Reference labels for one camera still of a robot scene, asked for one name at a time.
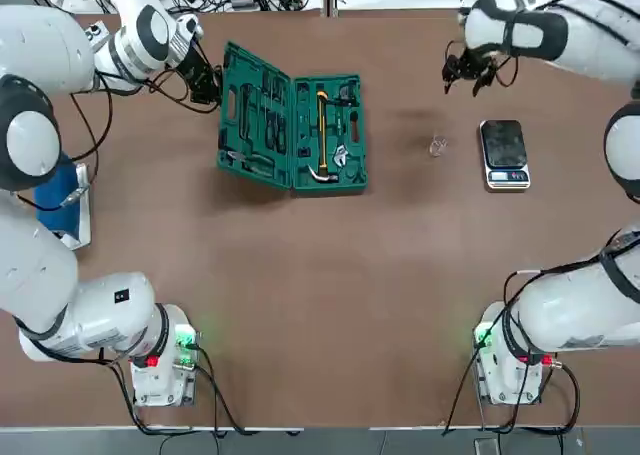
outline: digital scale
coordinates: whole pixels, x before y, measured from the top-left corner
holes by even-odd
[[[522,127],[517,120],[480,124],[485,182],[491,191],[521,191],[531,186]]]

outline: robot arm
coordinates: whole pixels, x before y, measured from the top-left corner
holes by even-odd
[[[640,98],[640,0],[478,0],[461,10],[465,50],[448,55],[445,93],[460,78],[473,95],[490,86],[496,55],[537,58],[578,74],[627,85]],[[609,121],[605,157],[612,176],[640,201],[640,105],[629,103]]]
[[[122,18],[113,35],[104,25],[85,32],[53,8],[0,8],[0,309],[14,317],[30,358],[110,348],[131,361],[139,405],[180,405],[192,397],[195,377],[186,348],[195,332],[184,312],[154,304],[141,273],[78,283],[73,252],[11,194],[46,183],[60,164],[49,94],[108,88],[130,95],[167,64],[195,101],[217,101],[212,69],[194,48],[202,36],[195,16],[174,20],[158,0],[113,4]]]
[[[446,59],[445,92],[463,78],[476,81],[477,95],[492,84],[501,54],[637,88],[640,0],[609,1],[478,0],[462,13],[465,50]],[[639,133],[640,104],[631,102],[613,115],[604,136],[609,169],[634,201],[640,197]],[[639,247],[640,230],[629,227],[588,263],[542,272],[506,312],[502,302],[489,306],[475,332],[482,339],[478,335],[498,320],[491,343],[479,349],[481,395],[516,404],[524,390],[523,403],[530,403],[540,387],[542,354],[640,344]],[[525,364],[529,377],[521,388]]]

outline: wooden table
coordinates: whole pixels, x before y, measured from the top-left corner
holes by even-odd
[[[628,94],[523,60],[510,89],[474,99],[471,84],[458,83],[445,96],[443,50],[460,36],[452,13],[316,15],[202,17],[204,47],[220,62],[231,39],[291,76],[360,73],[364,195],[296,198],[223,173],[217,114],[193,114],[158,94],[117,99],[81,277],[146,273],[157,299],[182,306],[204,332],[243,424],[438,425],[471,330],[501,297],[505,276],[585,256],[637,213],[602,150],[604,127]],[[104,95],[81,103],[101,127]],[[90,143],[79,117],[66,97],[55,105],[64,146],[78,153]],[[524,128],[533,180],[524,194],[484,190],[476,128],[505,118]],[[438,159],[428,154],[435,133],[450,144]],[[130,423],[108,372],[29,361],[1,318],[1,425]],[[562,359],[582,387],[580,424],[640,423],[637,350]],[[571,392],[556,378],[560,388],[524,408],[522,423],[566,420]],[[210,391],[198,388],[196,408],[154,410],[147,420],[212,426]],[[490,420],[506,416],[492,411]],[[468,381],[454,424],[479,422]]]

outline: green toolbox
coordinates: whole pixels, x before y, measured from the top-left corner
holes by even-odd
[[[218,167],[300,192],[367,186],[358,75],[291,78],[229,42]]]

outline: metal floor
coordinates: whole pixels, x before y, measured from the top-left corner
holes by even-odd
[[[220,441],[222,455],[474,455],[474,440],[486,438],[475,430],[458,430],[446,438],[439,430],[369,431],[365,429],[313,429],[297,437],[266,432],[252,437],[229,434]],[[0,433],[0,453],[22,455],[157,455],[163,437],[146,437],[135,430],[54,430]],[[640,428],[576,429],[565,437],[566,455],[618,455],[638,453]],[[209,433],[169,440],[163,455],[215,455]],[[502,437],[503,455],[560,454],[555,437],[514,432]]]

